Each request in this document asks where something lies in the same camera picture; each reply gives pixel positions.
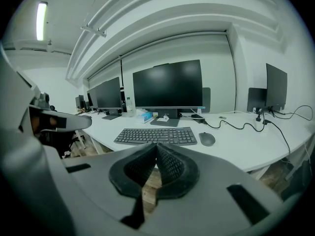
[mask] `computer mouse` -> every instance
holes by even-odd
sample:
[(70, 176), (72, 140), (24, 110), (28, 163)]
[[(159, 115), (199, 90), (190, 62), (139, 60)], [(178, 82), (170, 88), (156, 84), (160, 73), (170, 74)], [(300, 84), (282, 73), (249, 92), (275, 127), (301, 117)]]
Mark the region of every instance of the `computer mouse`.
[(209, 133), (206, 133), (206, 132), (200, 133), (199, 138), (200, 138), (202, 145), (207, 146), (207, 147), (212, 146), (216, 142), (215, 137)]

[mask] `white desk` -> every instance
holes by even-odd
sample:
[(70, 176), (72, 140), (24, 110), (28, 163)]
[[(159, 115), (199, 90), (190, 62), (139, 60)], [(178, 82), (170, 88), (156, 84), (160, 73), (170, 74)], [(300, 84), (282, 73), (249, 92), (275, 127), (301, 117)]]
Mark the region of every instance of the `white desk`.
[[(92, 117), (91, 127), (84, 131), (113, 151), (133, 147), (132, 145), (114, 143), (124, 128), (170, 128), (150, 125), (150, 121), (146, 124), (137, 123), (134, 118), (129, 118), (125, 114), (113, 120), (102, 119), (105, 114), (88, 113), (84, 115)], [(212, 126), (219, 125), (219, 116), (225, 116), (226, 121), (237, 127), (242, 127), (245, 122), (254, 125), (253, 120), (255, 119), (255, 116), (245, 114), (205, 114), (203, 116)], [(314, 121), (307, 121), (298, 116), (294, 116), (290, 120), (274, 119), (270, 116), (266, 116), (266, 119), (272, 121), (282, 130), (291, 148), (291, 153), (300, 146), (304, 146), (304, 142), (315, 132)], [(246, 125), (243, 130), (237, 130), (224, 123), (220, 129), (212, 129), (189, 118), (181, 118), (178, 127), (191, 127), (198, 141), (196, 145), (184, 147), (223, 158), (246, 172), (263, 168), (288, 156), (288, 147), (280, 131), (270, 123), (267, 125), (266, 133), (258, 133), (249, 125)], [(214, 135), (216, 143), (212, 147), (201, 144), (199, 133), (202, 132)]]

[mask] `water bottle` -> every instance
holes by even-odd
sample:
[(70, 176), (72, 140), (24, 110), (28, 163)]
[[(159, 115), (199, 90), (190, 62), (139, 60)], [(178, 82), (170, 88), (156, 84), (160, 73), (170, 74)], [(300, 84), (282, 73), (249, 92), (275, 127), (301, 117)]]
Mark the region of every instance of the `water bottle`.
[(128, 116), (133, 117), (133, 107), (132, 107), (132, 101), (130, 100), (130, 97), (127, 97), (126, 108), (127, 108)]

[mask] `ceiling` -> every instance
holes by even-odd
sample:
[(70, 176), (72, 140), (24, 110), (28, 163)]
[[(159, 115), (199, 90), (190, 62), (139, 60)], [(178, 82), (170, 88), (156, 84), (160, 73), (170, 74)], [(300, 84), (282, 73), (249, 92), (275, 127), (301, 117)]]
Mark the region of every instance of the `ceiling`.
[[(44, 40), (36, 39), (39, 2), (48, 2)], [(108, 0), (24, 0), (12, 17), (2, 43), (7, 50), (44, 50), (71, 54), (86, 25)]]

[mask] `computer monitor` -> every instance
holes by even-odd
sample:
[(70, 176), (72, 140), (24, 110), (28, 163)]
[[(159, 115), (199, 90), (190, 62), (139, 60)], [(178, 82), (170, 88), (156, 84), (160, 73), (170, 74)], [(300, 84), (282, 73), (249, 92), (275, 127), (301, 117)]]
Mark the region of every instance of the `computer monitor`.
[(111, 120), (121, 116), (117, 111), (123, 108), (119, 77), (103, 82), (95, 87), (95, 91), (98, 109), (106, 109), (110, 112), (110, 116), (103, 119)]
[(170, 124), (157, 120), (153, 125), (177, 126), (177, 109), (202, 107), (202, 75), (199, 60), (163, 64), (133, 74), (136, 108), (157, 109)]
[(97, 98), (95, 88), (87, 91), (90, 108), (97, 108)]
[(83, 95), (79, 95), (78, 97), (75, 97), (75, 104), (77, 109), (84, 108), (84, 98)]
[(282, 109), (286, 103), (287, 73), (275, 68), (272, 65), (267, 66), (267, 96), (266, 106)]

